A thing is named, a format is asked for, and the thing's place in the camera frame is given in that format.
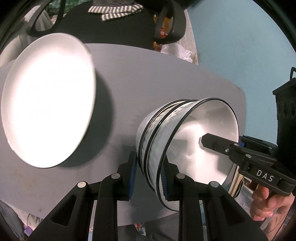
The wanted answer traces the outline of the right human hand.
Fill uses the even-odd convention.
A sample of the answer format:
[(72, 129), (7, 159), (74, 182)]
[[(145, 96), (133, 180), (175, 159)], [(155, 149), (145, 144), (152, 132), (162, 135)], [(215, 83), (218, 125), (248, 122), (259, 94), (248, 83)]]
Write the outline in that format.
[(252, 199), (253, 201), (250, 206), (251, 218), (254, 221), (263, 221), (265, 218), (271, 218), (264, 231), (272, 233), (280, 229), (295, 197), (293, 194), (289, 196), (278, 194), (270, 196), (268, 188), (258, 185), (252, 194)]

